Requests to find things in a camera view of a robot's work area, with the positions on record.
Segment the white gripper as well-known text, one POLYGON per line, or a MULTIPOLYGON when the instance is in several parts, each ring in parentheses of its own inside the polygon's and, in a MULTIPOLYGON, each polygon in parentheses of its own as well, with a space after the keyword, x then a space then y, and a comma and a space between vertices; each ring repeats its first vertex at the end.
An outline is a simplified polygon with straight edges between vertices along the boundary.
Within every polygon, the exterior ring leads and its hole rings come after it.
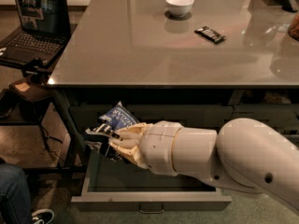
POLYGON ((178 173, 173 167, 172 146, 176 134, 182 128, 178 122, 141 122, 117 130, 116 134, 122 140, 110 138, 109 145, 142 169, 149 168, 156 175, 176 176, 178 173))

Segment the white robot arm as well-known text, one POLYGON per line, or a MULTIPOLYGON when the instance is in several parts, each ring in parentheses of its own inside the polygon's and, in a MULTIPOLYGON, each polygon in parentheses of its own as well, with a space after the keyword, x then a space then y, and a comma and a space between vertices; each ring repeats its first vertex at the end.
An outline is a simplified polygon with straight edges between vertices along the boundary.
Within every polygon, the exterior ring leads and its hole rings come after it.
POLYGON ((299 149, 255 119, 233 119, 219 131, 177 122, 122 128, 109 144, 156 175, 186 175, 243 196, 268 196, 299 212, 299 149))

